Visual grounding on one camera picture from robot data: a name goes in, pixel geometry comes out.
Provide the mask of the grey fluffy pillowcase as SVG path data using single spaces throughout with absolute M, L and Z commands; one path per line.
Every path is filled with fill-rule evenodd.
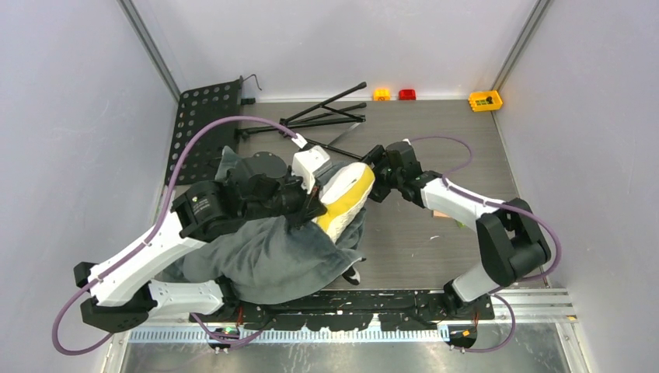
M 317 177 L 322 187 L 346 162 L 333 163 Z M 237 232 L 223 235 L 164 269 L 165 282 L 201 283 L 226 277 L 245 302 L 274 305 L 317 291 L 310 278 L 319 263 L 319 244 L 310 222 L 290 228 L 283 217 L 248 221 Z

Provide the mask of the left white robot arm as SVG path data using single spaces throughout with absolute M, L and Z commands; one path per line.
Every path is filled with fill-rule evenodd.
M 222 180 L 201 181 L 166 205 L 151 230 L 111 259 L 79 263 L 78 286 L 89 298 L 82 321 L 120 333 L 150 318 L 177 313 L 232 320 L 239 299 L 225 277 L 202 283 L 166 283 L 155 276 L 179 258 L 216 238 L 237 232 L 248 221 L 284 217 L 297 228 L 324 214 L 316 180 L 331 165 L 319 146 L 295 153 L 291 164 L 269 152 L 239 160 Z

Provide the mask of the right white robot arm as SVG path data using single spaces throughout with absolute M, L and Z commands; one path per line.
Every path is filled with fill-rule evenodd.
M 404 200 L 444 213 L 476 233 L 480 262 L 449 281 L 441 294 L 442 307 L 452 318 L 465 318 L 476 300 L 551 260 L 541 225 L 526 201 L 484 197 L 442 173 L 424 170 L 410 141 L 377 145 L 361 161 L 375 173 L 371 200 L 382 202 L 397 190 Z

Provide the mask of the white yellow black pillow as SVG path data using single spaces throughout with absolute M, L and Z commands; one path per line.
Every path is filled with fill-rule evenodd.
M 310 278 L 320 289 L 346 272 L 349 282 L 360 282 L 352 266 L 364 260 L 358 247 L 364 236 L 365 204 L 374 183 L 371 168 L 355 162 L 338 169 L 323 186 L 320 201 L 326 212 L 309 224 L 315 230 L 320 255 Z

